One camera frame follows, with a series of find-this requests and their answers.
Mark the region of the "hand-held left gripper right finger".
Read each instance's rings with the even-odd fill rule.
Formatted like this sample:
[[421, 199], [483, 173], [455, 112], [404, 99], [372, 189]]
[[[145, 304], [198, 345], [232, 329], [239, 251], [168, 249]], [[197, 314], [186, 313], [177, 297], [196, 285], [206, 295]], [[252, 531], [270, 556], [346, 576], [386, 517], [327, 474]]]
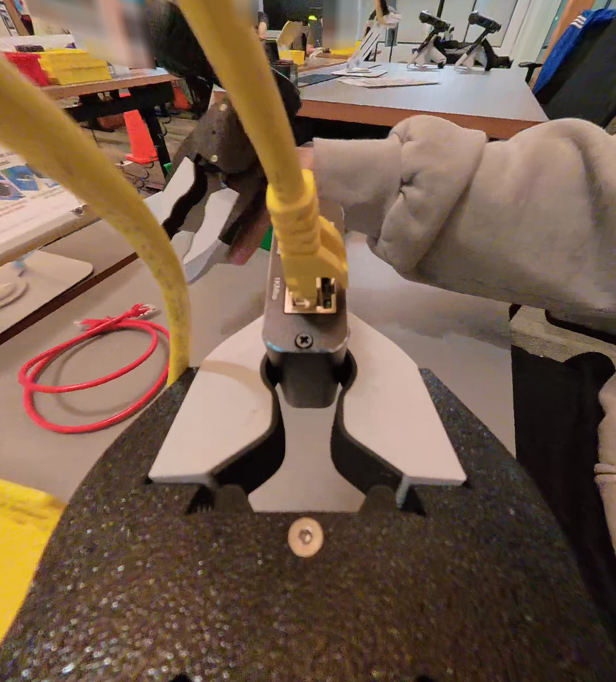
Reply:
[[358, 491], [405, 501], [415, 486], [463, 486], [467, 474], [420, 369], [398, 345], [349, 313], [348, 349], [330, 438], [337, 472]]

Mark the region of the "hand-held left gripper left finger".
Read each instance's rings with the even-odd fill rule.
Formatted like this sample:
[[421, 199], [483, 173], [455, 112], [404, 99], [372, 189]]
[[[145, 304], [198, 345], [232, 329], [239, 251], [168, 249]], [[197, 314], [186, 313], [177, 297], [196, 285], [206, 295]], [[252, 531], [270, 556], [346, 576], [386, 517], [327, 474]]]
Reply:
[[256, 319], [216, 347], [195, 372], [148, 474], [153, 483], [257, 490], [285, 458], [275, 376]]

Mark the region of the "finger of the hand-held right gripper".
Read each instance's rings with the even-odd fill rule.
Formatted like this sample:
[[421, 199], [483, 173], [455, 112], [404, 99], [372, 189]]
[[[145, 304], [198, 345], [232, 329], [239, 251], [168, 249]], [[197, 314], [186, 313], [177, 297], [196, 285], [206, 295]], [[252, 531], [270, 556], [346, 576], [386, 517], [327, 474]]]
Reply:
[[187, 283], [200, 280], [211, 268], [227, 262], [230, 246], [222, 236], [238, 197], [233, 189], [221, 189], [207, 200], [199, 230], [188, 233], [184, 242], [182, 267]]
[[184, 157], [173, 164], [165, 187], [146, 198], [145, 204], [168, 237], [183, 231], [196, 231], [208, 193], [208, 177], [199, 158]]

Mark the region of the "black ethernet splitter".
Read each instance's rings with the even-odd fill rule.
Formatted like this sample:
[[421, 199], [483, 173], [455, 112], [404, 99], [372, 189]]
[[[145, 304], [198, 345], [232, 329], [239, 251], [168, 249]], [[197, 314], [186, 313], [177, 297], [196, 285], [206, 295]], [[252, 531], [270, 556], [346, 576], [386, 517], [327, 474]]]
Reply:
[[269, 251], [261, 337], [269, 377], [295, 408], [325, 408], [346, 374], [349, 326], [345, 289], [317, 278], [317, 303], [298, 302], [286, 285], [277, 239]]

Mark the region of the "person's right forearm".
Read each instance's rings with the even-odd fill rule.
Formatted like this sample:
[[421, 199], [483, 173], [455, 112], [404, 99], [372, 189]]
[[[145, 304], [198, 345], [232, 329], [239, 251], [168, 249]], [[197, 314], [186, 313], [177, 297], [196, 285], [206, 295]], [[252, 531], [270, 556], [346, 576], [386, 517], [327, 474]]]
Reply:
[[559, 119], [488, 141], [439, 117], [315, 139], [321, 200], [416, 282], [616, 335], [616, 134]]

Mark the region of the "person's right hand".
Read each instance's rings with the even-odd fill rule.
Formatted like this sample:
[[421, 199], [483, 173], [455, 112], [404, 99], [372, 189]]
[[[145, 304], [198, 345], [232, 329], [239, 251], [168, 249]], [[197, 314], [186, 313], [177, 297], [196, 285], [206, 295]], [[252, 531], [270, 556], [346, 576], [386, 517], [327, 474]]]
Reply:
[[[313, 143], [309, 142], [295, 149], [300, 166], [313, 170]], [[253, 253], [260, 247], [265, 234], [270, 228], [270, 217], [266, 200], [262, 198], [257, 207], [245, 219], [241, 232], [227, 254], [226, 263], [235, 266], [245, 265]]]

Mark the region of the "orange traffic cone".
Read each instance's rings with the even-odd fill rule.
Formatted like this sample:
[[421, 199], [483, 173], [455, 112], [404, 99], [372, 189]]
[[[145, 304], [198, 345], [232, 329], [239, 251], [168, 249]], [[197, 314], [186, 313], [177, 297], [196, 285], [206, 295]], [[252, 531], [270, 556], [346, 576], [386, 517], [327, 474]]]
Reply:
[[140, 165], [158, 161], [157, 150], [142, 115], [137, 110], [130, 110], [124, 113], [124, 120], [131, 148], [126, 161]]

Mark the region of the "grey desk with wooden edge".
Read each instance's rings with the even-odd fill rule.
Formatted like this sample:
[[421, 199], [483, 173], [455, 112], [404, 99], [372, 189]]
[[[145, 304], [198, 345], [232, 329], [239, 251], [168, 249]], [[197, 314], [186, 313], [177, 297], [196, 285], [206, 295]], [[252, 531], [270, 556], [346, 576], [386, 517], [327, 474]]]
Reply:
[[463, 72], [451, 66], [411, 71], [404, 64], [382, 64], [377, 70], [380, 75], [436, 80], [440, 84], [368, 90], [339, 82], [339, 76], [346, 76], [339, 75], [300, 89], [298, 117], [392, 128], [409, 117], [429, 115], [498, 140], [547, 121], [519, 70]]
[[176, 77], [163, 69], [130, 70], [127, 75], [102, 81], [41, 87], [77, 123], [96, 128], [100, 119], [133, 110], [154, 114], [175, 100]]

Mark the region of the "white stand base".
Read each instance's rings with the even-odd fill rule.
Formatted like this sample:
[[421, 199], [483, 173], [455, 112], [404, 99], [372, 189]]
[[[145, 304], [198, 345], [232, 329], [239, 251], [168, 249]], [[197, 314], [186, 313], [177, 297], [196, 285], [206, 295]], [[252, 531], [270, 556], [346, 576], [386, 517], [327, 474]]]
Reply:
[[90, 263], [34, 251], [0, 267], [0, 334], [78, 285]]

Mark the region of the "printed instruction sheet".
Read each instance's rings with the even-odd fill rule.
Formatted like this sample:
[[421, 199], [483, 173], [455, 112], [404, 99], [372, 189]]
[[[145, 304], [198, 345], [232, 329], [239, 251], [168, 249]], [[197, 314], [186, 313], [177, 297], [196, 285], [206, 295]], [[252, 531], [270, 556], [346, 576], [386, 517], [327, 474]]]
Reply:
[[0, 145], [0, 256], [80, 215], [83, 203]]

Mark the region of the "white papers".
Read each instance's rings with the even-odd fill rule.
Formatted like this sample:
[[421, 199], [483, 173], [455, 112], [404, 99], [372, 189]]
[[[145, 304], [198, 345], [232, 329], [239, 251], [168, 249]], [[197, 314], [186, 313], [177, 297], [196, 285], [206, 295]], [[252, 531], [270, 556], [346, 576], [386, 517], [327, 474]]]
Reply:
[[339, 76], [339, 82], [352, 87], [359, 87], [368, 90], [386, 90], [395, 88], [421, 87], [427, 85], [439, 85], [440, 81], [429, 79], [411, 79], [408, 77], [395, 77], [388, 74], [379, 75], [376, 78], [365, 78], [363, 76]]

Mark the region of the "red plastic bin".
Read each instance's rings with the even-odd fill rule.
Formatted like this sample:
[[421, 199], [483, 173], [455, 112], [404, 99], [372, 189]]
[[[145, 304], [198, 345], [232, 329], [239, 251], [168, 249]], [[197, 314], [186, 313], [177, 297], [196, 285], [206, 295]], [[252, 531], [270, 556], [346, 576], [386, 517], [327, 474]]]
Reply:
[[47, 87], [51, 83], [48, 74], [40, 63], [41, 54], [42, 53], [40, 52], [31, 53], [17, 51], [6, 51], [2, 53], [5, 59], [17, 68], [23, 76], [37, 86]]

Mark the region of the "blue jacket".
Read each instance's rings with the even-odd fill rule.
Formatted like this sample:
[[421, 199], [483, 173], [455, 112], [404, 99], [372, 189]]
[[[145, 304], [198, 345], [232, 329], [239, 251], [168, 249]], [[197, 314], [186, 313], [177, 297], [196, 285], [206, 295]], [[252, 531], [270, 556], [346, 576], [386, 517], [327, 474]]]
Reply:
[[616, 9], [583, 11], [562, 33], [544, 60], [533, 94], [546, 109], [616, 17]]

